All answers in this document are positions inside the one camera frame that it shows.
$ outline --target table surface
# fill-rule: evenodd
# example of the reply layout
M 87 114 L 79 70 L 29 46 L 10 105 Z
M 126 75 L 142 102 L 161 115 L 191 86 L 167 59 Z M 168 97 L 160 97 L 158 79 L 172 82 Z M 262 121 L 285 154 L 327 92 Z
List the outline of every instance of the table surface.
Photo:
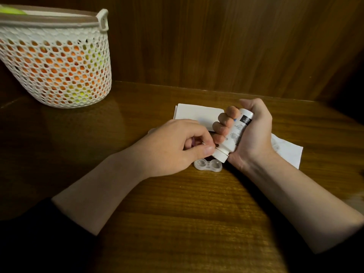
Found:
M 114 82 L 101 102 L 55 109 L 23 96 L 0 110 L 0 219 L 20 215 L 173 117 L 178 103 L 217 108 L 253 96 Z M 364 211 L 364 127 L 324 104 L 264 98 L 273 133 L 303 146 L 300 169 Z M 271 203 L 231 166 L 191 165 L 150 178 L 99 235 L 89 271 L 286 272 L 310 253 Z

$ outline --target white plastic basket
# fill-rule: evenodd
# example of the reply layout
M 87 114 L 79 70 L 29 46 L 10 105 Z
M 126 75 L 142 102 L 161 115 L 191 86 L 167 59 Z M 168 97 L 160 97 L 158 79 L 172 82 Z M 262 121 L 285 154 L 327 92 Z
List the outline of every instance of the white plastic basket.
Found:
M 38 101 L 58 108 L 91 105 L 111 89 L 107 14 L 17 6 L 0 13 L 0 58 Z

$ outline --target fruit in basket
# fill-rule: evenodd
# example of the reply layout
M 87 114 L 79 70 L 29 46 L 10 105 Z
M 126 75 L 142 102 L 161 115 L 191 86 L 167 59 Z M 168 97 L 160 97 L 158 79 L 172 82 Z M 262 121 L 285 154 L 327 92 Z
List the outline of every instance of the fruit in basket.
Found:
M 0 6 L 0 13 L 7 14 L 26 14 L 24 11 L 16 8 L 12 8 L 10 6 Z

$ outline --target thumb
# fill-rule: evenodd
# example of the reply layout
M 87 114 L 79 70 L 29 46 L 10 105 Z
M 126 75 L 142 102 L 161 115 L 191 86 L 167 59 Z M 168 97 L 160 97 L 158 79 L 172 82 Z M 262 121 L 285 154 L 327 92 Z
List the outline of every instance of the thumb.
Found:
M 205 144 L 200 144 L 198 146 L 190 148 L 189 150 L 184 150 L 189 163 L 210 156 L 214 153 L 214 151 L 214 146 L 209 146 Z

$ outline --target right hand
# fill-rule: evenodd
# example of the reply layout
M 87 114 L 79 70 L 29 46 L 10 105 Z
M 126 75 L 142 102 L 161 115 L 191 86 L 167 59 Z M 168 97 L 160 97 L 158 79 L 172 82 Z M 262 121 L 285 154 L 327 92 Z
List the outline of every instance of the right hand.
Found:
M 228 161 L 234 167 L 244 172 L 251 163 L 266 158 L 275 153 L 271 145 L 272 116 L 261 99 L 239 100 L 243 108 L 254 113 L 251 123 L 245 129 L 241 141 L 235 152 L 230 153 Z M 227 108 L 226 113 L 221 113 L 219 122 L 213 123 L 216 134 L 214 142 L 221 144 L 238 118 L 240 111 L 235 106 Z

